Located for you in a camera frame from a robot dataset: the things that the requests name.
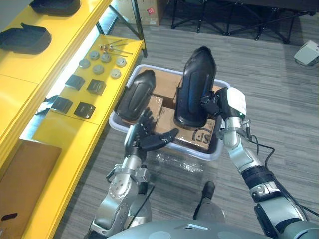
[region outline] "plastic storage bin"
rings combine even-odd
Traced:
[[[128,80],[128,83],[126,84],[128,87],[131,85],[133,79],[135,78],[135,76],[138,74],[138,72],[140,71],[141,67],[149,67],[149,68],[153,68],[153,69],[158,69],[158,70],[162,70],[162,71],[167,71],[167,72],[171,72],[174,74],[179,74],[179,75],[183,75],[182,72],[180,71],[173,71],[173,70],[169,70],[169,69],[165,69],[165,68],[161,68],[161,67],[156,67],[156,66],[151,66],[151,65],[138,65],[131,77]],[[227,87],[230,88],[230,85],[227,82],[221,81],[221,80],[216,80],[214,81],[214,84],[220,87]],[[127,133],[129,131],[129,127],[126,126],[122,120],[121,117],[119,117],[114,111],[112,111],[110,118],[109,118],[109,124],[110,126],[120,132],[123,133]],[[215,130],[218,130],[219,128],[224,127],[224,121],[221,119],[221,117],[219,117],[218,120],[216,120],[216,126],[215,126]],[[199,152],[197,150],[188,148],[186,146],[183,145],[178,145],[176,143],[169,143],[167,146],[167,148],[202,159],[202,160],[206,160],[206,161],[212,161],[212,160],[216,160],[219,158],[221,151],[223,149],[223,142],[219,139],[215,139],[214,142],[212,142],[209,146],[210,150],[207,153],[204,152]]]

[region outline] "cable connector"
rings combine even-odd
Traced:
[[[250,119],[246,119],[241,123],[241,125],[246,130],[246,137],[249,140],[252,140],[252,136],[250,134],[250,123],[251,123]]]

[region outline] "black cable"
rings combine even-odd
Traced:
[[[252,135],[252,136],[251,136],[251,138],[255,138],[255,140],[256,140],[256,145],[257,145],[257,155],[258,155],[258,153],[259,153],[259,143],[258,143],[258,139],[257,139],[257,137],[256,137],[256,136],[254,136],[254,135]]]
[[[275,149],[274,149],[273,147],[269,147],[269,146],[266,146],[266,145],[259,144],[259,143],[258,143],[258,140],[257,140],[257,137],[254,136],[254,138],[256,139],[256,142],[253,142],[253,141],[251,141],[251,140],[250,140],[249,142],[251,142],[251,143],[253,143],[253,144],[256,144],[256,145],[259,145],[259,146],[261,146],[261,147],[268,148],[268,149],[271,149],[271,150],[272,150],[272,151],[268,154],[268,156],[266,157],[266,159],[265,159],[265,168],[266,168],[268,171],[270,171],[269,168],[268,168],[268,161],[269,161],[270,157],[274,154]],[[319,217],[319,214],[318,214],[318,213],[314,212],[313,210],[307,208],[307,207],[304,206],[304,205],[301,205],[301,204],[288,192],[288,190],[278,181],[277,178],[275,178],[275,180],[276,180],[277,186],[279,186],[279,187],[281,188],[280,190],[283,191],[284,194],[286,194],[286,195],[300,208],[300,210],[303,212],[303,214],[304,214],[304,216],[305,216],[305,219],[306,219],[307,221],[309,221],[309,218],[308,218],[306,212],[304,211],[304,209],[307,210],[308,212],[310,212],[310,213],[316,215],[317,217]]]
[[[266,159],[265,159],[265,168],[266,168],[267,170],[269,170],[269,168],[268,168],[268,161],[269,161],[271,155],[274,154],[275,148],[269,147],[269,146],[266,146],[266,145],[263,145],[263,144],[258,144],[258,145],[261,146],[261,147],[268,148],[268,149],[271,149],[271,150],[272,150],[272,151],[268,154],[268,156],[266,157]]]
[[[142,207],[145,205],[146,201],[149,199],[150,195],[152,194],[153,190],[155,188],[155,185],[152,185],[152,189],[150,190],[149,194],[146,196],[144,202],[142,203],[142,205],[140,206],[140,208],[136,211],[136,213],[134,214],[132,220],[130,221],[128,228],[130,228],[131,224],[133,223],[134,219],[136,218],[136,216],[139,214],[140,210],[142,209]]]
[[[311,210],[311,209],[309,209],[309,208],[307,208],[307,207],[305,207],[305,206],[303,206],[303,205],[301,205],[301,207],[302,207],[303,209],[306,209],[308,212],[310,212],[310,213],[316,215],[317,217],[319,217],[319,214],[316,213],[315,211],[313,211],[313,210]]]

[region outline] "cardboard box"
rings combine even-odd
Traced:
[[[148,107],[150,107],[150,110],[153,112],[152,116],[154,117],[153,122],[156,123],[160,117],[160,110],[163,105],[163,98],[158,96],[151,96],[150,101],[148,103]],[[125,119],[122,119],[122,122],[133,125],[136,124],[136,121],[127,121]]]
[[[208,150],[212,132],[215,127],[215,121],[212,119],[208,119],[206,125],[203,128],[183,129],[175,125],[174,111],[175,110],[173,109],[162,107],[159,120],[155,127],[155,132],[165,133],[172,130],[173,128],[178,128],[179,133],[175,138],[176,142],[191,145],[194,148]]]
[[[0,239],[20,239],[61,149],[20,140],[0,181]]]
[[[173,109],[176,109],[176,101],[177,101],[177,93],[175,94],[173,99]]]
[[[163,106],[173,109],[173,99],[176,95],[176,89],[182,76],[149,67],[142,67],[139,73],[142,73],[145,70],[153,70],[155,72],[156,87],[152,94],[163,97]]]
[[[222,87],[213,85],[213,92],[220,90]]]
[[[168,0],[138,0],[142,25],[159,26]],[[131,0],[115,0],[114,6],[129,23],[136,24]]]

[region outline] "yellow surface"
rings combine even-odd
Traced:
[[[98,49],[101,42],[105,44],[118,39],[120,38],[100,35],[90,51]],[[127,65],[120,68],[121,78],[114,80],[108,77],[110,69],[116,67],[116,56],[112,56],[112,61],[109,63],[102,63],[100,59],[90,60],[90,68],[78,68],[75,72],[85,79],[81,89],[78,91],[65,87],[61,93],[61,96],[73,102],[68,113],[65,115],[50,110],[35,133],[34,140],[60,147],[62,153],[33,211],[24,239],[53,237],[92,150],[138,58],[143,42],[123,38],[123,43],[128,43],[124,46],[124,50],[132,52],[133,55],[127,57]],[[95,75],[92,72],[95,64],[103,64],[105,73]],[[106,82],[106,88],[101,96],[93,95],[86,90],[91,79]],[[80,101],[91,103],[96,107],[91,119],[86,120],[73,114]]]
[[[28,6],[6,28],[20,27],[22,22],[44,26],[51,33],[52,41],[38,55],[17,54],[0,49],[0,79],[3,80],[0,95],[7,94],[6,89],[14,82],[12,78],[35,84],[33,91],[23,84],[12,86],[17,92],[25,91],[25,100],[18,97],[14,110],[1,116],[1,123],[4,124],[0,126],[0,169],[55,80],[110,2],[111,0],[81,0],[80,9],[70,17],[37,14]],[[6,109],[10,104],[9,98],[1,100],[1,109]]]
[[[112,60],[109,63],[103,63],[100,58],[97,60],[90,59],[90,57],[89,57],[90,51],[93,51],[93,50],[99,51],[100,56],[103,54],[103,51],[101,51],[99,48],[99,44],[108,44],[108,43],[112,43],[112,42],[115,42],[115,41],[118,41],[121,39],[122,39],[122,41],[115,43],[114,45],[116,45],[116,44],[127,44],[127,45],[116,47],[116,49],[121,49],[121,50],[126,51],[126,52],[134,53],[134,55],[130,55],[130,54],[126,54],[126,53],[121,53],[119,51],[113,51],[116,54],[123,54],[123,55],[127,56],[127,57],[124,57],[126,59],[126,62],[127,62],[125,67],[120,68],[120,67],[116,66],[115,61],[118,57],[120,57],[117,55],[110,54]],[[74,75],[81,76],[85,80],[84,85],[81,87],[81,89],[79,91],[74,89],[74,88],[65,87],[63,89],[62,93],[60,94],[60,96],[68,98],[73,102],[67,115],[71,116],[71,117],[76,117],[76,118],[81,119],[81,120],[85,120],[87,122],[101,124],[102,121],[104,120],[104,117],[105,117],[105,110],[107,110],[105,107],[109,107],[112,103],[112,100],[113,100],[113,97],[110,97],[109,92],[116,92],[118,90],[118,87],[119,87],[119,82],[124,79],[123,77],[118,78],[118,79],[113,79],[110,76],[110,71],[113,68],[117,68],[121,71],[122,75],[129,74],[130,69],[132,69],[132,67],[133,67],[134,59],[136,58],[137,53],[139,53],[139,50],[141,48],[141,43],[142,43],[142,41],[139,41],[139,40],[132,40],[132,39],[125,39],[125,38],[120,38],[120,37],[100,35],[85,57],[86,59],[90,60],[91,66],[89,68],[86,68],[86,69],[78,67],[74,73]],[[104,73],[102,73],[100,75],[96,75],[92,71],[92,68],[98,64],[100,64],[104,67]],[[104,89],[104,92],[101,96],[91,94],[86,90],[92,79],[104,81],[106,83],[106,88]],[[80,101],[90,103],[90,104],[93,104],[95,106],[103,106],[103,107],[96,107],[91,118],[84,119],[84,118],[78,117],[74,114],[74,111],[75,111],[76,107],[78,106],[78,104],[80,103]]]
[[[21,106],[29,101],[30,95],[34,92],[37,84],[28,81],[22,81],[8,76],[0,75],[0,142],[4,145],[10,145],[12,142],[3,141],[4,135],[12,130],[12,121],[19,117]],[[0,179],[6,167],[0,168]]]

